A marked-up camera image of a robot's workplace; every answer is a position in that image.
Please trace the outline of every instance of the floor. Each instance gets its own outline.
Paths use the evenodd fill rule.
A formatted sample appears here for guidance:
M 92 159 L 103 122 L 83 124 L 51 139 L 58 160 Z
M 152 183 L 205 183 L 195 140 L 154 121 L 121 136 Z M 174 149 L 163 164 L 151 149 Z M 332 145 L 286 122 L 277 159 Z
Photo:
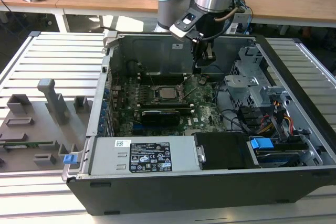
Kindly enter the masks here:
M 58 31 L 56 20 L 53 15 L 45 14 L 19 14 L 17 18 L 26 26 L 23 30 L 17 20 L 7 14 L 9 23 L 0 22 L 0 71 L 2 71 L 12 56 L 19 49 L 22 42 L 27 38 L 30 31 Z M 70 30 L 74 33 L 102 33 L 104 29 L 99 26 L 97 16 L 68 15 Z M 127 17 L 104 17 L 104 25 L 119 31 L 153 31 L 156 20 L 153 18 L 127 18 Z M 255 25 L 252 34 L 265 37 L 299 38 L 308 49 L 331 71 L 336 69 L 336 52 L 330 52 L 322 47 L 322 40 L 327 33 L 324 28 L 314 28 L 311 39 L 303 39 L 300 33 L 301 27 L 290 27 L 285 36 L 279 35 L 281 26 Z

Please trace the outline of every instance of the black panel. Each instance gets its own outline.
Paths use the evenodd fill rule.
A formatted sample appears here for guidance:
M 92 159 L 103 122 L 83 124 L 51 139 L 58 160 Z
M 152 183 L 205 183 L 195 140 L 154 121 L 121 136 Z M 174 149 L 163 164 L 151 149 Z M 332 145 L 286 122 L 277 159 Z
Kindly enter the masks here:
M 248 136 L 243 133 L 196 133 L 195 142 L 205 154 L 203 170 L 258 168 L 253 164 L 247 147 Z
M 313 170 L 207 176 L 99 180 L 111 187 L 90 187 L 90 180 L 67 185 L 91 215 L 180 211 L 295 202 L 319 187 L 332 185 L 336 171 Z

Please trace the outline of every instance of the sticker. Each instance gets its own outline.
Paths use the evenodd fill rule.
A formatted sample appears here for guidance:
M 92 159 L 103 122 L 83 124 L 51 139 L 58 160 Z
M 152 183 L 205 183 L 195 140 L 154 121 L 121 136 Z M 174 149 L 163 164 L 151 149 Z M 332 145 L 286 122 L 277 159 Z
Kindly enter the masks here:
M 172 170 L 169 143 L 130 143 L 130 172 L 154 173 Z
M 132 140 L 116 140 L 115 147 L 130 147 Z
M 173 49 L 183 49 L 183 44 L 173 44 Z

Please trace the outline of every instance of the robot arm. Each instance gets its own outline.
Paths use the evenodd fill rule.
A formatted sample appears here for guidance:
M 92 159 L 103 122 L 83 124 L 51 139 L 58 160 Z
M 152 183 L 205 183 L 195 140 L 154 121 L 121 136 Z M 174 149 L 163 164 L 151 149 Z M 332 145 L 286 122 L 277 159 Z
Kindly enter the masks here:
M 233 0 L 195 0 L 194 6 L 171 26 L 174 37 L 192 41 L 194 73 L 200 72 L 198 67 L 216 60 L 212 51 L 214 39 L 230 27 L 237 11 L 238 6 Z

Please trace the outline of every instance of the black cover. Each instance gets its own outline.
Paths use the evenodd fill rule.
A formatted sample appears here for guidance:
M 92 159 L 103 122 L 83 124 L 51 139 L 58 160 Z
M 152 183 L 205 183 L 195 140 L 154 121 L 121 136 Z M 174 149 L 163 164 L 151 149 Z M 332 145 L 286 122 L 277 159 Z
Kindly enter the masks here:
M 239 132 L 196 133 L 195 142 L 205 154 L 203 170 L 258 168 L 247 147 L 248 136 Z

